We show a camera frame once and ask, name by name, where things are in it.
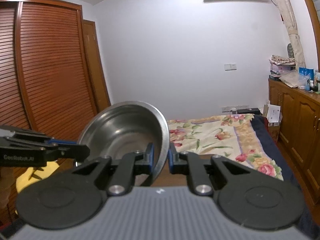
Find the white wall light switch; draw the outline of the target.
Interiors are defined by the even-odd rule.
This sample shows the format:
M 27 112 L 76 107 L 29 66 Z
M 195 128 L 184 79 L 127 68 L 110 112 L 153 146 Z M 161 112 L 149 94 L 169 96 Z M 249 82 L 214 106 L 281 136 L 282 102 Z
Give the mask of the white wall light switch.
M 235 63 L 226 63 L 224 64 L 225 71 L 237 70 Z

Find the clutter pile on sideboard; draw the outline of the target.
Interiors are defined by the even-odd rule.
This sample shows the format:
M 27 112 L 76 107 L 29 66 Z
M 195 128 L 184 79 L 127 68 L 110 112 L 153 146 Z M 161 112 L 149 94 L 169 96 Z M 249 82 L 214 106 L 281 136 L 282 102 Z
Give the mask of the clutter pile on sideboard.
M 282 75 L 296 70 L 295 54 L 292 48 L 292 44 L 287 45 L 288 57 L 282 57 L 279 55 L 272 55 L 269 59 L 270 62 L 270 75 L 269 78 L 273 80 L 280 80 Z

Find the brown louvered wooden wardrobe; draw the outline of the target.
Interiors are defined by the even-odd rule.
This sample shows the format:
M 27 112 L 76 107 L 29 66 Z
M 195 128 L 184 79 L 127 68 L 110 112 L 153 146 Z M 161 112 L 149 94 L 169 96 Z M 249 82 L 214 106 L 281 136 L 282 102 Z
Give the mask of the brown louvered wooden wardrobe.
M 109 105 L 92 6 L 1 0 L 1 124 L 76 141 Z

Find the stainless steel bowl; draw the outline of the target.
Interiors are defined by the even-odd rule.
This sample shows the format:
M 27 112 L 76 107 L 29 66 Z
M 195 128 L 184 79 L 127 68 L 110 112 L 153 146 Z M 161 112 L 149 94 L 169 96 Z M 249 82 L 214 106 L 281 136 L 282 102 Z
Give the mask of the stainless steel bowl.
M 90 149 L 88 160 L 107 156 L 120 159 L 126 153 L 145 151 L 149 143 L 154 146 L 152 172 L 135 179 L 139 186 L 155 182 L 169 150 L 168 124 L 155 106 L 140 101 L 116 103 L 96 115 L 78 139 L 78 144 Z

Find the wooden sideboard cabinet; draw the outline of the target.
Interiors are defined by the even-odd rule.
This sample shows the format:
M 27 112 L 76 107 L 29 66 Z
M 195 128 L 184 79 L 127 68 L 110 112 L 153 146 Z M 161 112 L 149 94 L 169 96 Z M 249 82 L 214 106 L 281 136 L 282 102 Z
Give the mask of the wooden sideboard cabinet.
M 282 120 L 279 139 L 298 164 L 319 203 L 319 94 L 290 88 L 285 83 L 268 80 L 269 101 L 280 106 Z

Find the wall power outlet strip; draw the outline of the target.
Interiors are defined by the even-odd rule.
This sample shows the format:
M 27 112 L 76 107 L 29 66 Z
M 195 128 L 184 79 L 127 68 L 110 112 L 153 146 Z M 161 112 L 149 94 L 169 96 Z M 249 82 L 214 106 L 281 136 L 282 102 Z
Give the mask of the wall power outlet strip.
M 225 107 L 221 107 L 221 112 L 222 113 L 234 112 L 234 111 L 238 111 L 241 109 L 248 109 L 248 108 L 249 108 L 249 105 L 225 106 Z

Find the yellow Pikachu plush toy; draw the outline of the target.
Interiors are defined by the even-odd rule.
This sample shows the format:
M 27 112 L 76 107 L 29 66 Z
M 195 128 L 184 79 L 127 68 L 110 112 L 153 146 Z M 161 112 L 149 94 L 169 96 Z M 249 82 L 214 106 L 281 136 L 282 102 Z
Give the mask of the yellow Pikachu plush toy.
M 16 179 L 16 191 L 20 193 L 24 188 L 51 176 L 58 168 L 56 161 L 49 161 L 45 167 L 29 167 Z

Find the cream curtain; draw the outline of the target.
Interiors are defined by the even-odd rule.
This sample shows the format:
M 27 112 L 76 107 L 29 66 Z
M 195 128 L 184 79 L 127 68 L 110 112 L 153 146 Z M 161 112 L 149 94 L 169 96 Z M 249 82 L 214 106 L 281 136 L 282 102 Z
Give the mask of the cream curtain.
M 287 29 L 287 33 L 295 56 L 296 67 L 305 67 L 303 47 L 300 42 L 297 22 L 292 5 L 289 0 L 276 0 L 276 3 Z

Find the floral bed blanket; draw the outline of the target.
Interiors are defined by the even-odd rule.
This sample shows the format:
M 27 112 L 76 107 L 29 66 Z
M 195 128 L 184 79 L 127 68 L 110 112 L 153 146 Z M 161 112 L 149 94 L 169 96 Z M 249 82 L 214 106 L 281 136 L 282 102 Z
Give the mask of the floral bed blanket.
M 267 146 L 274 141 L 265 119 L 254 114 L 215 115 L 202 119 L 169 120 L 170 142 L 178 152 L 221 155 L 283 180 L 282 169 Z

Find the white cardboard box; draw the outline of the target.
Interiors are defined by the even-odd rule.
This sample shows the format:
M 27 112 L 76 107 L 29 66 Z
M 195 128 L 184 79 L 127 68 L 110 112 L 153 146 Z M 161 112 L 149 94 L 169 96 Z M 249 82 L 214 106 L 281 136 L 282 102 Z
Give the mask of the white cardboard box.
M 266 118 L 268 126 L 280 126 L 282 120 L 281 107 L 265 104 L 263 107 L 263 117 Z

